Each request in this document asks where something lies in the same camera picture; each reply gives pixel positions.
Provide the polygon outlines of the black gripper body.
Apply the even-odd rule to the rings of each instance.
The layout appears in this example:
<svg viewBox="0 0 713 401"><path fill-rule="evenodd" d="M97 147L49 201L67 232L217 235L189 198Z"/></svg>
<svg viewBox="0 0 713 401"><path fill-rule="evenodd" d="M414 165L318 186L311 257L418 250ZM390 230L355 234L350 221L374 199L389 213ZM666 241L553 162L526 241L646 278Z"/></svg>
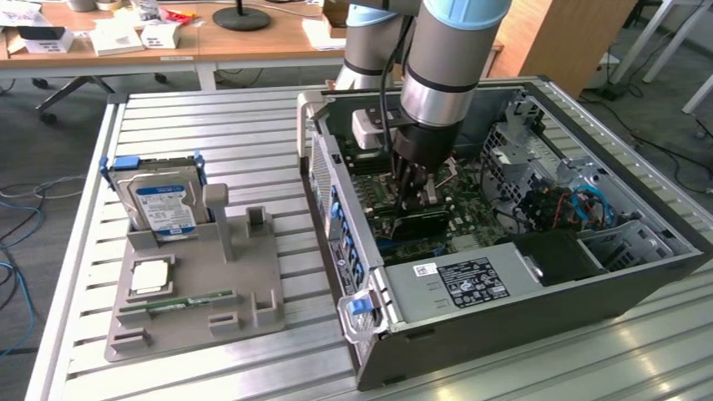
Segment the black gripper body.
<svg viewBox="0 0 713 401"><path fill-rule="evenodd" d="M450 155L461 123L445 127L409 124L397 128L393 140L391 167L402 170L411 163L437 170Z"/></svg>

